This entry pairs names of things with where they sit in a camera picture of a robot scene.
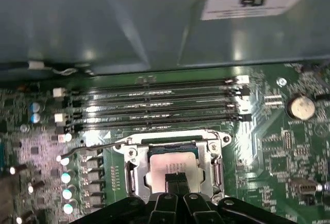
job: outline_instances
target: white wire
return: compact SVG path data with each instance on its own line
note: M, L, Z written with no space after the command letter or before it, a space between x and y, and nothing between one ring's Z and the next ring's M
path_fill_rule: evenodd
M67 68L64 71L58 71L58 70L56 70L56 69L53 68L52 71L55 74L62 75L62 76L69 76L71 74L74 74L74 73L77 73L78 72L78 70L76 68Z

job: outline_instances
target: motherboard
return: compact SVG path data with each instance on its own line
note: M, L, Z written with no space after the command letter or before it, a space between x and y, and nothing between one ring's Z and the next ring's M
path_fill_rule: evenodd
M221 156L226 196L298 223L330 223L330 71L321 66L7 83L0 90L0 221L70 223L127 196L116 142L212 130L227 134L224 142L230 137Z

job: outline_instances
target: cpu socket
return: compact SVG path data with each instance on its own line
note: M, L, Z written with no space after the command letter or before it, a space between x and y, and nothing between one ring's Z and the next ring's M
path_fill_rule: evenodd
M224 197L222 148L232 137L214 130L186 130L134 134L114 151L124 155L126 190L145 202L166 192L166 174L185 173L190 192L217 203Z

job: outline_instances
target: sticker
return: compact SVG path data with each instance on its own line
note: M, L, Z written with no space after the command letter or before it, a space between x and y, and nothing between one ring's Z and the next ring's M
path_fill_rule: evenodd
M208 0L201 20L279 15L300 0Z

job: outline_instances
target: blue capacitor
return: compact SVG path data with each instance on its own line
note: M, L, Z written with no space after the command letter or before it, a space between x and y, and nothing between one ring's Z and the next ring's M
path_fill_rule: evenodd
M30 110L31 110L31 112L33 112L33 113L39 112L39 111L40 111L40 104L37 103L37 102L33 102L33 103L30 105Z
M40 122L40 114L39 113L32 114L32 116L31 116L31 122L33 124L39 123Z

